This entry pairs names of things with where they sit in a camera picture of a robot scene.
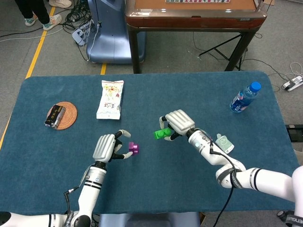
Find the round coaster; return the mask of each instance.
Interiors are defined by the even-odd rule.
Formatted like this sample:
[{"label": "round coaster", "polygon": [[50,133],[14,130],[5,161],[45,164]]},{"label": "round coaster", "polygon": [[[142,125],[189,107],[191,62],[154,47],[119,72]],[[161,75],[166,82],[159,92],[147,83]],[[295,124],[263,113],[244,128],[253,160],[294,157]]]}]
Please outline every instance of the round coaster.
[{"label": "round coaster", "polygon": [[70,102],[59,102],[56,105],[61,105],[65,107],[65,113],[59,123],[57,130],[67,129],[72,126],[77,119],[77,108]]}]

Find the green block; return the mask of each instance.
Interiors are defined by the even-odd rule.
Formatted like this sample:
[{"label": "green block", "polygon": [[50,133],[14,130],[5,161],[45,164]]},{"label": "green block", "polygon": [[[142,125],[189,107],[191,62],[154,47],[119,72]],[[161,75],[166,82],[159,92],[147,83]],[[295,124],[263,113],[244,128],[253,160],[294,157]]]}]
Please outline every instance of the green block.
[{"label": "green block", "polygon": [[166,136],[170,136],[171,135],[171,130],[170,130],[170,128],[161,129],[159,131],[155,131],[153,133],[153,135],[154,135],[156,140],[162,139]]}]

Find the floor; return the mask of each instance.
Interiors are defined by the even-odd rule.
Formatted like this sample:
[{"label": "floor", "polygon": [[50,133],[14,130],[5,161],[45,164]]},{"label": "floor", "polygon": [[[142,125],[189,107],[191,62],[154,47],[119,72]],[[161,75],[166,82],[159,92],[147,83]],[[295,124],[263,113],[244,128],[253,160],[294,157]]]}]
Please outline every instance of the floor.
[{"label": "floor", "polygon": [[[268,18],[260,29],[262,38],[254,38],[246,53],[246,59],[258,59],[265,61],[282,73],[289,73],[290,63],[303,64],[303,4],[287,0],[276,0],[276,5],[268,11]],[[0,1],[0,36],[14,32],[25,32],[39,28],[36,23],[28,28],[24,25],[22,15],[12,0]],[[58,31],[60,26],[48,32]],[[12,35],[0,38],[30,38],[41,36],[42,30],[28,34]],[[217,45],[234,34],[225,33],[195,33],[195,43],[198,48],[208,49]],[[0,135],[3,134],[9,116],[14,107],[18,91],[24,80],[35,51],[39,44],[39,38],[26,40],[9,40],[0,42]],[[235,42],[231,42],[220,48],[222,52],[230,53]],[[227,65],[226,61],[216,60],[211,55],[197,55],[193,44],[193,33],[166,33],[150,32],[147,36],[147,56],[142,70],[144,73],[152,72],[198,72],[198,71],[222,71]],[[89,75],[100,74],[101,64],[84,61],[71,36],[63,30],[45,38],[41,52],[37,58],[31,76],[44,75]],[[260,70],[267,74],[274,71],[267,65],[254,60],[243,63],[244,70]],[[106,74],[132,73],[131,65],[107,65]],[[273,89],[277,92],[278,100],[285,124],[303,124],[303,86],[292,92],[279,90],[284,83],[277,74],[271,75]],[[293,143],[297,150],[297,157],[303,165],[303,143]],[[226,212],[223,214],[219,226],[254,226],[257,221],[259,226],[284,226],[275,217],[276,211],[254,212]],[[207,215],[204,226],[211,226],[216,213]]]}]

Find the blue table mat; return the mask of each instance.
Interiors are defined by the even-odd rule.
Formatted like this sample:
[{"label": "blue table mat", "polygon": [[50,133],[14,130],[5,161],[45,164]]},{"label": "blue table mat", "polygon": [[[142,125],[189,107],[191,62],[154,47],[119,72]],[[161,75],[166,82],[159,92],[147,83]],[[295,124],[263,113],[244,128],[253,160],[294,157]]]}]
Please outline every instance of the blue table mat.
[{"label": "blue table mat", "polygon": [[[101,80],[124,80],[120,120],[97,120]],[[262,84],[244,112],[229,104],[243,87]],[[50,107],[60,101],[78,109],[63,131],[44,126]],[[299,166],[267,75],[260,71],[108,76],[54,76],[26,79],[20,89],[0,151],[0,210],[19,214],[64,213],[63,192],[79,184],[98,138],[126,129],[140,154],[107,165],[95,213],[219,211],[229,189],[185,137],[155,140],[159,117],[182,109],[216,137],[235,145],[231,156],[247,169],[259,167],[291,175]],[[81,189],[70,195],[78,210]],[[226,210],[291,210],[294,204],[250,189],[235,190]]]}]

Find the water bottle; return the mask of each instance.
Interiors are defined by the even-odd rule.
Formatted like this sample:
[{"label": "water bottle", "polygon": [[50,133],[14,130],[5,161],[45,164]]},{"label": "water bottle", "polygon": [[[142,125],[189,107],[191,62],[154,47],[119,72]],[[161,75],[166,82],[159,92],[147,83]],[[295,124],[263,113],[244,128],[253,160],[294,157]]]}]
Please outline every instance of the water bottle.
[{"label": "water bottle", "polygon": [[230,104],[231,111],[241,113],[245,110],[246,107],[255,100],[260,89],[261,84],[259,82],[253,82],[241,90]]}]

